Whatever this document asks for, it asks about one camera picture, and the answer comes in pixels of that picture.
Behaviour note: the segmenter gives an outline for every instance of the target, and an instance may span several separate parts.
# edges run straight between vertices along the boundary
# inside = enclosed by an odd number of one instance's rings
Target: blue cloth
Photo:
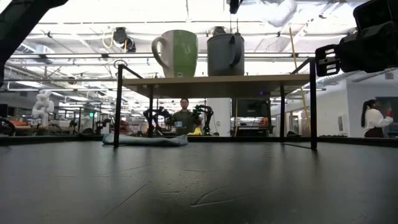
[[[104,144],[113,144],[114,134],[105,135],[102,139]],[[128,146],[184,146],[188,144],[188,136],[181,135],[176,138],[142,138],[134,136],[119,136],[120,145]]]

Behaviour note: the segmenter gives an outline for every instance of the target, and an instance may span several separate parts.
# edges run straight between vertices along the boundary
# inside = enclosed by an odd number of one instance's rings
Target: man
[[[182,127],[177,127],[178,134],[188,134],[194,132],[198,125],[201,125],[201,118],[189,111],[189,101],[187,98],[180,100],[181,110],[173,114],[173,121],[182,123]]]

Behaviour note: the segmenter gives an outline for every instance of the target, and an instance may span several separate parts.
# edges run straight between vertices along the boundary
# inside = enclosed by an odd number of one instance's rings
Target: person
[[[368,100],[363,103],[361,126],[364,128],[364,137],[383,138],[383,127],[393,122],[392,112],[387,112],[386,118],[378,110],[379,103],[376,100]]]
[[[181,110],[173,114],[173,121],[176,123],[182,123],[183,130],[181,127],[178,127],[178,133],[192,133],[197,126],[201,125],[201,118],[199,116],[195,116],[191,111],[188,110],[189,100],[187,98],[182,98],[180,100],[180,105]]]

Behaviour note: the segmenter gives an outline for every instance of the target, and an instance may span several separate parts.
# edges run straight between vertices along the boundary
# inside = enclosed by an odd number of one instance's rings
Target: woman
[[[387,112],[386,118],[377,109],[378,102],[376,100],[368,100],[363,103],[361,126],[364,128],[366,138],[383,138],[383,127],[392,123],[392,113]]]

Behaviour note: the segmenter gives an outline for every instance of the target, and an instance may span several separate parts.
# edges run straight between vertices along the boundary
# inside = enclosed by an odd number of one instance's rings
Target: dark gray table surface
[[[0,223],[398,223],[398,150],[0,147]]]

